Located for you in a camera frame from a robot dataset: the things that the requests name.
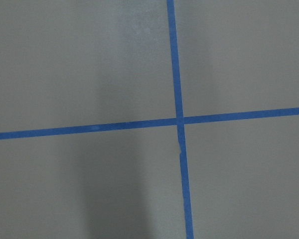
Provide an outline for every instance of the gray surface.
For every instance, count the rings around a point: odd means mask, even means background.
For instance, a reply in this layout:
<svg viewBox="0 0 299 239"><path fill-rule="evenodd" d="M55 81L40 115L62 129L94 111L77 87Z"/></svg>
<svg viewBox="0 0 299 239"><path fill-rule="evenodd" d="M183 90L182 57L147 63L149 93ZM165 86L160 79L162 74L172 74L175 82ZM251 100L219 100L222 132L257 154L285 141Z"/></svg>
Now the gray surface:
<svg viewBox="0 0 299 239"><path fill-rule="evenodd" d="M186 116L299 107L299 0L175 0Z"/></svg>
<svg viewBox="0 0 299 239"><path fill-rule="evenodd" d="M0 141L0 239L184 239L176 127Z"/></svg>
<svg viewBox="0 0 299 239"><path fill-rule="evenodd" d="M164 0L0 1L0 131L174 115Z"/></svg>
<svg viewBox="0 0 299 239"><path fill-rule="evenodd" d="M299 239L299 116L186 126L195 238Z"/></svg>

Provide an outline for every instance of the vertical blue line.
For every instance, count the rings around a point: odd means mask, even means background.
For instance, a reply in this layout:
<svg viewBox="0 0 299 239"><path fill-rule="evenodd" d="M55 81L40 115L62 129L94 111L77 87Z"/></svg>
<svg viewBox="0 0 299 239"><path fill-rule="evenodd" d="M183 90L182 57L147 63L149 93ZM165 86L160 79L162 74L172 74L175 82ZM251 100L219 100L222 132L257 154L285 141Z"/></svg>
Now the vertical blue line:
<svg viewBox="0 0 299 239"><path fill-rule="evenodd" d="M180 147L179 161L180 161L182 192L183 192L183 199L184 199L186 238L193 239L194 232L193 232L193 221L192 221L191 203L190 203L184 114L183 114L183 103L181 97L178 46L177 46L175 10L174 10L173 0L167 0L167 14L168 14L168 25L169 25L171 64L172 64L173 81L174 81L177 137L178 137L178 143Z"/></svg>

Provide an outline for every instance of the blue line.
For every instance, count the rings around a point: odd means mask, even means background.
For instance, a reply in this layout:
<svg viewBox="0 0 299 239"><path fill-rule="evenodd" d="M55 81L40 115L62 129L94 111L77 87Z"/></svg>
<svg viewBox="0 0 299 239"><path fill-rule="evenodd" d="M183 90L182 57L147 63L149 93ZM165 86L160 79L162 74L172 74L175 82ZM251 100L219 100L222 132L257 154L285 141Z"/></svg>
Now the blue line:
<svg viewBox="0 0 299 239"><path fill-rule="evenodd" d="M194 232L193 232L193 222L192 222L191 203L190 203L190 189L189 189L189 178L188 178L188 167L187 167L184 115L183 115L183 104L182 104L182 96L181 96L176 20L175 20L175 10L174 10L173 0L167 0L167 14L168 14L168 25L169 25L171 64L172 64L173 82L174 82L177 137L178 137L178 143L180 147L179 161L180 161L181 184L182 184L182 192L183 192L183 200L184 200L186 238L193 239Z"/></svg>
<svg viewBox="0 0 299 239"><path fill-rule="evenodd" d="M228 120L246 120L257 118L281 117L281 116L296 116L299 115L299 108L277 109L266 111L250 111L240 113L218 114L209 116L193 116L185 117L184 123L207 123Z"/></svg>
<svg viewBox="0 0 299 239"><path fill-rule="evenodd" d="M107 124L95 124L95 125L74 126L74 127L0 132L0 140L11 139L11 138L28 138L28 137L39 137L39 136L61 135L61 134L73 134L73 133L100 132L100 131L111 131L111 130L132 129L132 128L147 128L147 127L158 127L158 126L169 126L169 125L176 125L176 119L175 118L153 119L153 120L145 120L145 121L122 122L122 123L107 123Z"/></svg>

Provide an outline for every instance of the blue tape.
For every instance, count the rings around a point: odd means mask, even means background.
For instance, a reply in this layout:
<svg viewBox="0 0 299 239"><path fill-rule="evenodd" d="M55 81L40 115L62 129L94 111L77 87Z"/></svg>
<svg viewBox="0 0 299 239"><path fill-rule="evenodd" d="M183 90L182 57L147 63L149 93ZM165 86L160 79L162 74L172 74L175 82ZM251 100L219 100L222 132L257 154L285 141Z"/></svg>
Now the blue tape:
<svg viewBox="0 0 299 239"><path fill-rule="evenodd" d="M177 33L176 33L175 10L174 10L173 0L167 0L167 14L168 14L168 25L169 25L171 64L172 64L173 82L174 82L177 137L178 137L178 143L180 147L179 161L180 161L182 193L183 193L183 200L184 200L186 238L193 239L194 232L193 232L193 222L192 222L191 203L190 203L190 189L189 189L188 167L187 167L183 104L182 104L182 96L181 96Z"/></svg>
<svg viewBox="0 0 299 239"><path fill-rule="evenodd" d="M153 120L145 120L145 121L122 122L122 123L107 123L107 124L95 124L95 125L74 126L74 127L0 132L0 139L28 138L28 137L100 132L100 131L111 131L111 130L132 129L132 128L147 128L147 127L158 127L158 126L169 126L169 125L176 125L176 119L175 118L153 119Z"/></svg>
<svg viewBox="0 0 299 239"><path fill-rule="evenodd" d="M246 120L257 118L281 117L281 116L296 116L299 115L299 108L277 109L266 111L250 111L240 113L218 114L209 116L193 116L185 117L184 123L207 123L228 120Z"/></svg>

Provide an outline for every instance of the horizontal blue line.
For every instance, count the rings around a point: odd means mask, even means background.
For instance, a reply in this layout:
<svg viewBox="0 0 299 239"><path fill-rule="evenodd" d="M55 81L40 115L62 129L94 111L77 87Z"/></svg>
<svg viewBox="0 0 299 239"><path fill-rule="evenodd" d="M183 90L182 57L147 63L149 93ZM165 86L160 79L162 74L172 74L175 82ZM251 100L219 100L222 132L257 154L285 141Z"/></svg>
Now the horizontal blue line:
<svg viewBox="0 0 299 239"><path fill-rule="evenodd" d="M228 113L209 116L192 116L185 117L184 123L207 123L217 121L229 121L229 120L247 120L257 118L269 118L269 117L281 117L281 116L296 116L299 115L299 108L278 109L278 110L266 110L266 111L250 111L240 113Z"/></svg>
<svg viewBox="0 0 299 239"><path fill-rule="evenodd" d="M247 120L247 119L296 116L296 115L299 115L299 108L184 117L184 123L185 124L208 123L208 122L218 122L218 121ZM61 127L61 128L34 129L34 130L13 131L13 132L0 132L0 139L29 138L29 137L39 137L39 136L101 132L101 131L132 129L132 128L170 126L170 125L176 125L176 118L153 119L153 120L145 120L145 121L122 122L122 123L94 124L94 125Z"/></svg>
<svg viewBox="0 0 299 239"><path fill-rule="evenodd" d="M176 125L176 118L153 119L153 120L145 120L145 121L122 122L122 123L106 123L106 124L61 127L61 128L34 129L34 130L13 131L13 132L1 132L0 139L28 138L28 137L100 132L100 131L111 131L111 130L132 129L132 128L147 128L147 127L158 127L158 126L169 126L169 125Z"/></svg>

